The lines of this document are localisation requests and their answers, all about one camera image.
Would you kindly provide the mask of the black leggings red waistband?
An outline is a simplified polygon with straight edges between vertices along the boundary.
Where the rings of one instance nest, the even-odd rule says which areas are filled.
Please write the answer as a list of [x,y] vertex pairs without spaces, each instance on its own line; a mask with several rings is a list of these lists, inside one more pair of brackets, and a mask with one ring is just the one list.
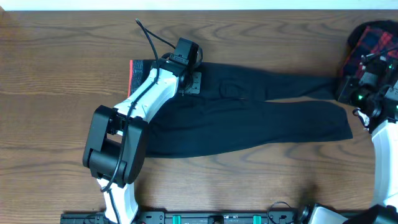
[[149,123],[147,157],[186,158],[267,143],[351,139],[337,80],[205,62],[199,93],[177,94]]

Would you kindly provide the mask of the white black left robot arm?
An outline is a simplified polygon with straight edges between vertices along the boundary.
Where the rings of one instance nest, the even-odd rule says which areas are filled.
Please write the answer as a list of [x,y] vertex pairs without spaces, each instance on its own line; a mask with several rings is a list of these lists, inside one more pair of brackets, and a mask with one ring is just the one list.
[[191,67],[172,59],[132,60],[128,98],[93,113],[82,163],[104,193],[105,219],[132,223],[139,207],[134,181],[144,163],[149,122],[177,93],[199,93],[199,63]]

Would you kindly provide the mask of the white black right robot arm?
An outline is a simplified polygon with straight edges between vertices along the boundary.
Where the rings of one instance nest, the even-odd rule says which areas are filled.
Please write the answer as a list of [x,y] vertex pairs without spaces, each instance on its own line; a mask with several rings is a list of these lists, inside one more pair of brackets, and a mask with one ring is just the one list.
[[359,115],[369,118],[375,152],[371,207],[346,215],[315,204],[303,208],[297,223],[397,223],[397,79],[342,84],[338,101],[357,106]]

